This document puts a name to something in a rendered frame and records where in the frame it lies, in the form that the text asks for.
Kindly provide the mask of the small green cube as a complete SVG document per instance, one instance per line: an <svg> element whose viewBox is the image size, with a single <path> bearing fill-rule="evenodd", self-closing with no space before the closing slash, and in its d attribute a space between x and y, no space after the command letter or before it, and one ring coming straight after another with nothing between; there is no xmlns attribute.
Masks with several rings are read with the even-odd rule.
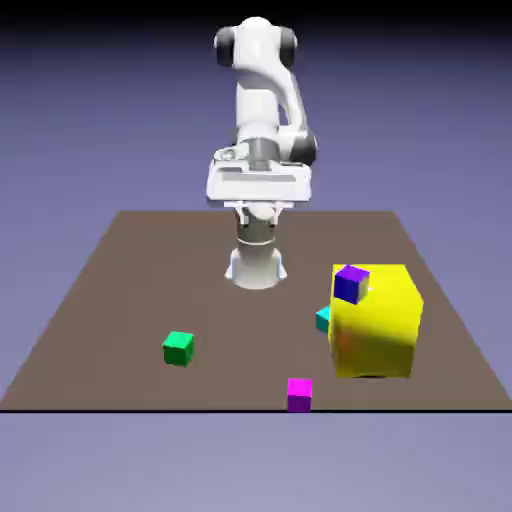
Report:
<svg viewBox="0 0 512 512"><path fill-rule="evenodd" d="M163 358L166 364L187 367L195 350L195 337L192 333L172 331L162 343Z"/></svg>

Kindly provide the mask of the large yellow box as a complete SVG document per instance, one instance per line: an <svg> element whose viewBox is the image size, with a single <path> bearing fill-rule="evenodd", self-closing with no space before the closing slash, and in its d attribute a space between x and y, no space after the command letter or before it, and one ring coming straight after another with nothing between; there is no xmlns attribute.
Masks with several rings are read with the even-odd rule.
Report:
<svg viewBox="0 0 512 512"><path fill-rule="evenodd" d="M330 292L328 341L341 378L407 378L424 300L403 264L359 264L367 293L353 304Z"/></svg>

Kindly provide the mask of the small blue cube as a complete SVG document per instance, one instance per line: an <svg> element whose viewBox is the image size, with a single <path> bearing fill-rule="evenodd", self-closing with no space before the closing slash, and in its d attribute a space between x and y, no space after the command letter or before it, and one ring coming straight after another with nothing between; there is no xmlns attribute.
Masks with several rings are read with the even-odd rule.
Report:
<svg viewBox="0 0 512 512"><path fill-rule="evenodd" d="M369 271L345 265L334 274L333 296L357 305L368 293L369 278Z"/></svg>

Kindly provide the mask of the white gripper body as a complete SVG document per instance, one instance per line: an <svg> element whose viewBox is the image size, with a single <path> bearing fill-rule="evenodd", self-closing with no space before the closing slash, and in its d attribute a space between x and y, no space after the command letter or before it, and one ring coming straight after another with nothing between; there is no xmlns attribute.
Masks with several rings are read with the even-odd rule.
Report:
<svg viewBox="0 0 512 512"><path fill-rule="evenodd" d="M306 165L269 163L269 170L251 170L246 160L212 161L206 195L217 202L308 202L312 171Z"/></svg>

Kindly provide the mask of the small magenta cube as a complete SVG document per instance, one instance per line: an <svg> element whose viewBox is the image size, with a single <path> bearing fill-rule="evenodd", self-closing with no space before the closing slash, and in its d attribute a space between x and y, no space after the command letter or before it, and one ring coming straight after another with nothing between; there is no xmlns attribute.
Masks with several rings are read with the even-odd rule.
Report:
<svg viewBox="0 0 512 512"><path fill-rule="evenodd" d="M287 384L287 410L293 413L307 413L312 405L312 380L289 378Z"/></svg>

